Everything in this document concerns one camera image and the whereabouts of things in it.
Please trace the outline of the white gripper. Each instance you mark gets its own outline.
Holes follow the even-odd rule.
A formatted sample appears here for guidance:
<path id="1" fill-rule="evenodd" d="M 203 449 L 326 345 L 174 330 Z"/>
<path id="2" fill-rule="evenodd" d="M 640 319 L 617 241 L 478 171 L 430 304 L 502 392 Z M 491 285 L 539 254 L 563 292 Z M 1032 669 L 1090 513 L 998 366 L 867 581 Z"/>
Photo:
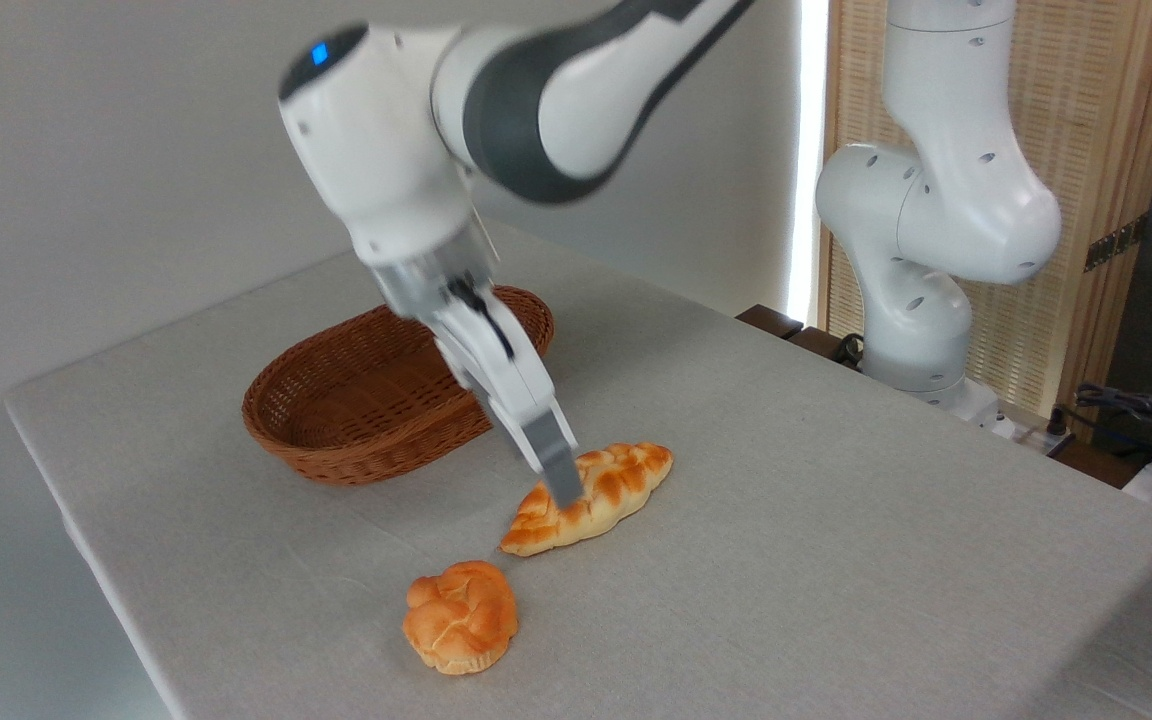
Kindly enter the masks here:
<path id="1" fill-rule="evenodd" d="M 559 510 L 584 497 L 570 424 L 526 331 L 492 291 L 447 287 L 429 327 L 461 381 L 486 401 Z"/>

